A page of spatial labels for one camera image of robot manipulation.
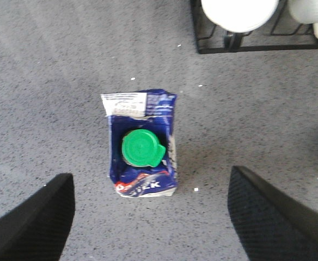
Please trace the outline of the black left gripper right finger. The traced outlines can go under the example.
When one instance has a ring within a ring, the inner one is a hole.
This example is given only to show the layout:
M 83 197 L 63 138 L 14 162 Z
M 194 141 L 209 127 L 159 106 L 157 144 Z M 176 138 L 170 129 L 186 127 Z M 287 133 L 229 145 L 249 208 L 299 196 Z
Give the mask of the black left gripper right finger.
M 244 166 L 233 166 L 231 222 L 249 260 L 318 260 L 318 212 Z

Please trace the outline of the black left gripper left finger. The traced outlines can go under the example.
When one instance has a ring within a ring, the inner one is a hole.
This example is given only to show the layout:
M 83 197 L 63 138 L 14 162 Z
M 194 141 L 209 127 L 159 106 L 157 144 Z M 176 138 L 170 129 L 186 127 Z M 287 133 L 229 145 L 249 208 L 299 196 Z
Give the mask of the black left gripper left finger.
M 73 175 L 58 174 L 0 217 L 0 260 L 60 260 L 74 214 Z

